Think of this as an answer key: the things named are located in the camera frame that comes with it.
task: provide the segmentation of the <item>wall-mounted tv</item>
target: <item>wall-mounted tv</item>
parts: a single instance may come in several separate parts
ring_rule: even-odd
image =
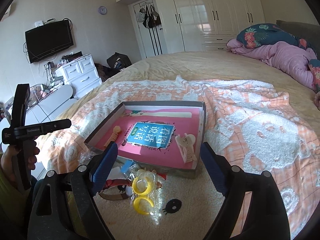
[[[40,61],[73,45],[69,20],[48,23],[26,31],[30,63]]]

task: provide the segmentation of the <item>person's hand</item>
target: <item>person's hand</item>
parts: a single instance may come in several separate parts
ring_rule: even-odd
[[[30,156],[28,159],[28,168],[30,170],[36,169],[35,164],[37,162],[37,158],[35,155],[39,154],[40,152],[39,148],[36,147],[36,142],[34,143],[35,143],[34,155]],[[5,177],[10,182],[10,184],[13,185],[14,187],[16,187],[16,176],[13,173],[12,156],[17,155],[19,152],[20,152],[20,149],[17,149],[14,145],[9,145],[5,153],[2,155],[1,163],[0,163],[2,172],[4,173]]]

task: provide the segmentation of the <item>white wardrobe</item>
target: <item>white wardrobe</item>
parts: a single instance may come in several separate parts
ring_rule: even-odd
[[[248,26],[264,23],[260,0],[156,0],[168,53],[224,50]]]

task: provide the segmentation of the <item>yellow ring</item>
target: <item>yellow ring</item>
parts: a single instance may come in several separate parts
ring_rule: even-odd
[[[151,207],[154,207],[154,206],[155,206],[155,204],[153,203],[153,201],[152,201],[148,196],[139,196],[139,197],[137,197],[137,198],[134,199],[134,201],[133,201],[133,208],[134,208],[134,210],[135,210],[137,213],[139,213],[139,214],[141,214],[141,215],[149,215],[148,212],[145,212],[145,211],[143,211],[143,210],[140,209],[140,200],[142,200],[142,199],[148,201]]]
[[[151,179],[149,177],[145,177],[148,185],[147,185],[147,188],[146,188],[146,190],[144,192],[140,192],[139,189],[138,189],[138,186],[137,186],[138,178],[139,177],[136,177],[132,182],[132,190],[133,190],[133,192],[135,194],[137,194],[137,195],[140,195],[140,196],[148,195],[153,189]]]

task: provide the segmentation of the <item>blue gripper pad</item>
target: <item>blue gripper pad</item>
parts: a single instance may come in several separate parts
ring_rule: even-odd
[[[94,174],[91,176],[91,182],[93,186],[90,189],[92,195],[95,195],[97,192],[100,192],[105,184],[109,173],[113,167],[113,164],[116,162],[118,157],[118,145],[113,142],[111,147],[107,149],[102,154],[102,160],[95,170]]]
[[[214,187],[225,197],[229,192],[226,183],[226,174],[228,172],[226,168],[228,167],[228,165],[230,166],[230,164],[223,156],[216,155],[207,142],[201,144],[200,156],[205,168],[207,169],[207,172],[209,173]],[[219,164],[223,167],[219,166],[219,164],[216,161],[217,158],[220,158],[220,161],[222,162],[219,162]]]

